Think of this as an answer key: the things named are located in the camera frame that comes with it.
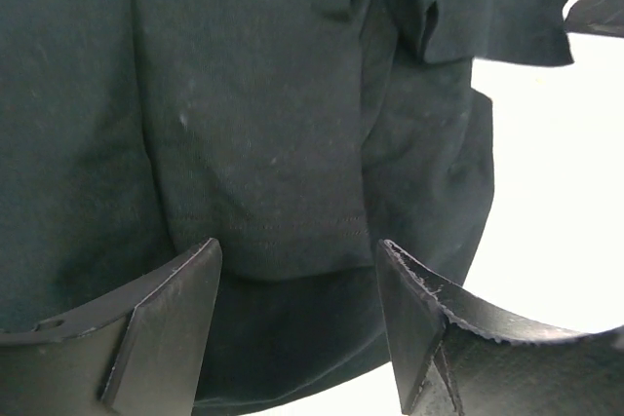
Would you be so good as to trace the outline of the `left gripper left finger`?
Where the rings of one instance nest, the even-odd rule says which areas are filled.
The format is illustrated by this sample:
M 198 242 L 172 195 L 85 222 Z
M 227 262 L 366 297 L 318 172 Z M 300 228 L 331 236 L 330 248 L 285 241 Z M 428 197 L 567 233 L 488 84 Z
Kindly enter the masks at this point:
M 221 264 L 209 240 L 30 331 L 2 334 L 2 414 L 190 414 Z

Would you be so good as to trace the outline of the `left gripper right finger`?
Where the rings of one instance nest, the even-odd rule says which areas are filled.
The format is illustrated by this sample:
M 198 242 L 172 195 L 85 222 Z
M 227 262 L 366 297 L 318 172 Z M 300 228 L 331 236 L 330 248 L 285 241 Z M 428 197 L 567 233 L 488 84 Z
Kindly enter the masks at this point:
M 622 328 L 588 334 L 516 315 L 391 241 L 378 245 L 376 273 L 403 414 L 622 414 Z

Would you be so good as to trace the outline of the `black t-shirt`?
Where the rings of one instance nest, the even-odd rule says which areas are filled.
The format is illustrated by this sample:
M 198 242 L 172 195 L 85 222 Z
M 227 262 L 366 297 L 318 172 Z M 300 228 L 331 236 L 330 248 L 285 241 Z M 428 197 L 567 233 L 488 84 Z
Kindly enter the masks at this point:
M 568 0 L 1 0 L 1 325 L 214 238 L 198 415 L 388 361 L 373 253 L 462 283 L 490 211 L 475 58 L 571 63 Z

